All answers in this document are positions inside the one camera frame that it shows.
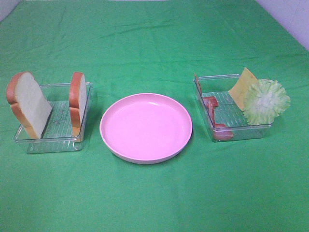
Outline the bacon strip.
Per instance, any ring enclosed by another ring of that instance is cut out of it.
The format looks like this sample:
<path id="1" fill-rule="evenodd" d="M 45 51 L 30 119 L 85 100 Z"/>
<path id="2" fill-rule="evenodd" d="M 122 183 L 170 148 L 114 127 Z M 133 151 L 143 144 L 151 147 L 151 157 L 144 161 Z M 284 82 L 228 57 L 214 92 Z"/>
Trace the bacon strip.
<path id="1" fill-rule="evenodd" d="M 197 86 L 197 89 L 198 89 L 198 93 L 199 93 L 200 97 L 202 98 L 205 106 L 207 108 L 209 106 L 217 107 L 219 104 L 218 104 L 217 99 L 214 96 L 202 97 L 202 89 L 201 89 L 201 85 L 199 83 L 198 76 L 197 76 L 196 73 L 194 74 L 194 78 L 195 78 L 195 83 L 196 83 L 196 86 Z"/>
<path id="2" fill-rule="evenodd" d="M 214 117 L 214 106 L 211 102 L 208 102 L 208 110 L 211 117 L 211 122 L 213 125 L 213 138 L 218 141 L 229 141 L 234 137 L 233 132 L 229 130 L 222 130 L 225 124 L 216 123 Z"/>

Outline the bread slice with brown crust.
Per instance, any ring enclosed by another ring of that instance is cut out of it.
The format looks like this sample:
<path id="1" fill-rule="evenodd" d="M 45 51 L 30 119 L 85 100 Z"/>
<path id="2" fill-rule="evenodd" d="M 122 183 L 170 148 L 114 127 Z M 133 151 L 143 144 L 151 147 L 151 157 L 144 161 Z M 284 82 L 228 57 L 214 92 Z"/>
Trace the bread slice with brown crust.
<path id="1" fill-rule="evenodd" d="M 82 72 L 74 72 L 69 93 L 70 120 L 73 136 L 80 134 L 86 101 L 87 91 L 85 76 Z"/>

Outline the yellow cheese slice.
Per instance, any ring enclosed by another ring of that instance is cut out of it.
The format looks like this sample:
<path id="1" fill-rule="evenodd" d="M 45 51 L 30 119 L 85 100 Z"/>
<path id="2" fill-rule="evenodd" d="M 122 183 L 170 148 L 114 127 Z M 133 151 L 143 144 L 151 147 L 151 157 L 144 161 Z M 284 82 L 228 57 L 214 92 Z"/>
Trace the yellow cheese slice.
<path id="1" fill-rule="evenodd" d="M 257 82 L 258 79 L 253 73 L 249 69 L 244 68 L 236 84 L 228 91 L 241 111 L 244 110 L 244 99 L 249 87 Z"/>

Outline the green lettuce leaf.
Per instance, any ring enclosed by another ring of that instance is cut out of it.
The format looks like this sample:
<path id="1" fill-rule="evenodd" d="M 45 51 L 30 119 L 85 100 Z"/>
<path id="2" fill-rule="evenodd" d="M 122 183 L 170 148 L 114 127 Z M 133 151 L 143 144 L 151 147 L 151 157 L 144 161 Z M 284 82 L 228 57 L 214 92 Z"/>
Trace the green lettuce leaf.
<path id="1" fill-rule="evenodd" d="M 260 79 L 245 94 L 243 115 L 249 125 L 271 124 L 289 108 L 290 102 L 280 83 Z"/>

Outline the pink round plate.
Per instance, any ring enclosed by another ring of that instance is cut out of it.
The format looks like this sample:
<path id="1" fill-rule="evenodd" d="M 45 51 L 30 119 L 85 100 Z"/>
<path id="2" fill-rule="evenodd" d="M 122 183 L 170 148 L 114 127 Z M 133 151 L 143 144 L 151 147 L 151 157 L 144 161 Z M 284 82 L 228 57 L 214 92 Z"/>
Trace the pink round plate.
<path id="1" fill-rule="evenodd" d="M 137 164 L 155 164 L 184 149 L 193 124 L 188 111 L 176 100 L 139 93 L 111 105 L 101 118 L 99 130 L 117 157 Z"/>

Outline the clear right plastic container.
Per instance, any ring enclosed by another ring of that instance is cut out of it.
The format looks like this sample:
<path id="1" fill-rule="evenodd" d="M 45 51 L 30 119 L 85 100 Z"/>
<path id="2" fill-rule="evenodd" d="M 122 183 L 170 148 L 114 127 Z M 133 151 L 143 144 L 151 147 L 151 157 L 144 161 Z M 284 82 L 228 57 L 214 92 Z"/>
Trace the clear right plastic container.
<path id="1" fill-rule="evenodd" d="M 249 125 L 243 116 L 243 112 L 238 108 L 228 93 L 236 84 L 239 77 L 239 74 L 198 76 L 202 89 L 202 97 L 214 96 L 217 99 L 219 105 L 214 108 L 215 122 L 225 124 L 222 130 L 233 132 L 234 137 L 229 141 L 263 138 L 272 124 Z M 209 110 L 198 93 L 195 79 L 194 85 L 197 92 L 197 107 L 203 117 L 203 122 L 209 137 L 213 142 L 224 142 L 213 138 L 213 125 Z"/>

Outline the clear plastic container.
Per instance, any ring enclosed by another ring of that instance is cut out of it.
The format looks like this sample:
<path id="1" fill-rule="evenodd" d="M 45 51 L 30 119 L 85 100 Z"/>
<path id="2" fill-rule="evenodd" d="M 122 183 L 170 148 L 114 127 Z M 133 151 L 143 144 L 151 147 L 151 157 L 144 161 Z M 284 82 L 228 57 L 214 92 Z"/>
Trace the clear plastic container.
<path id="1" fill-rule="evenodd" d="M 82 127 L 77 136 L 73 135 L 73 127 L 69 109 L 69 83 L 48 84 L 40 86 L 43 95 L 52 106 L 41 139 L 31 139 L 22 125 L 19 126 L 14 141 L 27 154 L 79 151 L 85 145 L 84 131 L 88 111 L 92 102 L 92 83 L 86 83 L 86 105 Z"/>
<path id="2" fill-rule="evenodd" d="M 236 84 L 239 77 L 239 74 L 198 76 L 202 89 L 202 97 L 214 96 L 217 99 L 219 105 L 214 108 L 215 122 L 225 124 L 222 130 L 233 132 L 234 137 L 229 141 L 263 138 L 272 124 L 249 125 L 243 116 L 243 112 L 238 108 L 228 93 Z M 195 79 L 194 85 L 197 92 L 197 107 L 203 117 L 203 122 L 209 137 L 213 142 L 224 142 L 213 138 L 213 125 L 209 110 L 198 93 Z"/>

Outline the green tablecloth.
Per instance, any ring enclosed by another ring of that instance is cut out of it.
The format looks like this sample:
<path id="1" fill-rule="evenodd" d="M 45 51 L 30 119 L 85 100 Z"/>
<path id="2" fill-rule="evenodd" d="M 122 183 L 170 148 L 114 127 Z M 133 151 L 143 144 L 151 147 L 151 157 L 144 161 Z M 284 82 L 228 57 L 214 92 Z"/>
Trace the green tablecloth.
<path id="1" fill-rule="evenodd" d="M 280 82 L 291 106 L 264 138 L 214 143 L 194 74 Z M 81 151 L 28 155 L 6 100 L 18 72 L 41 84 L 75 71 L 93 84 Z M 193 134 L 169 161 L 136 165 L 99 133 L 104 111 L 140 92 L 168 95 Z M 0 24 L 3 232 L 306 232 L 309 54 L 253 0 L 23 1 Z"/>

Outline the clear left plastic container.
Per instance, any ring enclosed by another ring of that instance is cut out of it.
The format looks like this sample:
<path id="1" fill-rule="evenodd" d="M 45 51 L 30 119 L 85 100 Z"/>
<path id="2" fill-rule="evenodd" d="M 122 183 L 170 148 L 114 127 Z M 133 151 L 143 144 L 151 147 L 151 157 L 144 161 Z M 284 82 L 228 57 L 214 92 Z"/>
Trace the clear left plastic container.
<path id="1" fill-rule="evenodd" d="M 77 136 L 73 135 L 73 127 L 69 109 L 69 83 L 48 84 L 40 86 L 43 95 L 52 106 L 41 139 L 31 139 L 22 125 L 19 126 L 14 141 L 27 154 L 79 151 L 85 145 L 84 131 L 88 111 L 92 102 L 92 83 L 86 83 L 86 105 L 82 127 Z"/>

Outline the leaning bread slice left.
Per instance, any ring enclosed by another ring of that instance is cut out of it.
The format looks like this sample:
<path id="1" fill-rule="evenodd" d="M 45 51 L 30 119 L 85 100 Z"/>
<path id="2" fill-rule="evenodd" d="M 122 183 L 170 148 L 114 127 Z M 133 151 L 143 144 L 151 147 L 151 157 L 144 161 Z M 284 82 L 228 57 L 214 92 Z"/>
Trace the leaning bread slice left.
<path id="1" fill-rule="evenodd" d="M 40 139 L 52 106 L 30 72 L 14 75 L 6 90 L 11 110 L 31 139 Z"/>

